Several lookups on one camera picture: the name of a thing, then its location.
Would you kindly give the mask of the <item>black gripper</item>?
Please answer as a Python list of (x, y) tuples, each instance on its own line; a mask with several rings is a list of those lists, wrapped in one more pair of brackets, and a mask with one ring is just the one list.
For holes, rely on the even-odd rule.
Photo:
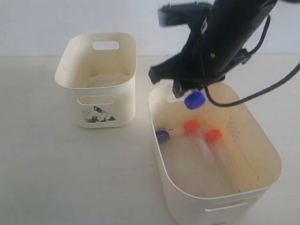
[(201, 90), (208, 86), (210, 83), (204, 72), (202, 40), (202, 35), (189, 35), (179, 56), (173, 56), (151, 66), (149, 69), (151, 83), (175, 79), (172, 86), (175, 98), (183, 97), (188, 89)]

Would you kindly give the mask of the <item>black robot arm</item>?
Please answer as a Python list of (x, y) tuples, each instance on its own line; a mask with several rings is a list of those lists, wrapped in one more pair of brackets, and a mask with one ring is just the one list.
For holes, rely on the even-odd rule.
[(150, 68), (151, 82), (173, 80), (179, 98), (222, 81), (250, 57), (243, 46), (275, 5), (274, 0), (217, 0), (162, 6), (157, 11), (161, 27), (186, 24), (190, 33), (178, 54)]

